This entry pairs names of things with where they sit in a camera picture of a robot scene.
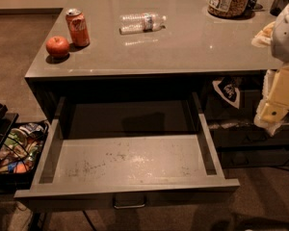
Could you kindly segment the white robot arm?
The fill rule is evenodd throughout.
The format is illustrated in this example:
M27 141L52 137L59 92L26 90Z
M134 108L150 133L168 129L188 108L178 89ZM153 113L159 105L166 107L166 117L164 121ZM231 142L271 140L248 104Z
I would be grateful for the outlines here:
M273 136L289 112L289 3L276 21L264 27L251 43L257 47L270 46L272 56L283 62L277 71L266 72L262 99L253 120L257 127Z

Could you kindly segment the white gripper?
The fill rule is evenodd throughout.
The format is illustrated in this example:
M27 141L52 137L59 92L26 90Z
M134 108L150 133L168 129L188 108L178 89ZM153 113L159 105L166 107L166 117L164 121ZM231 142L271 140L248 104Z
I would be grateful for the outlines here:
M253 123L273 136L289 112L289 64L277 71L268 70L263 82L262 99Z

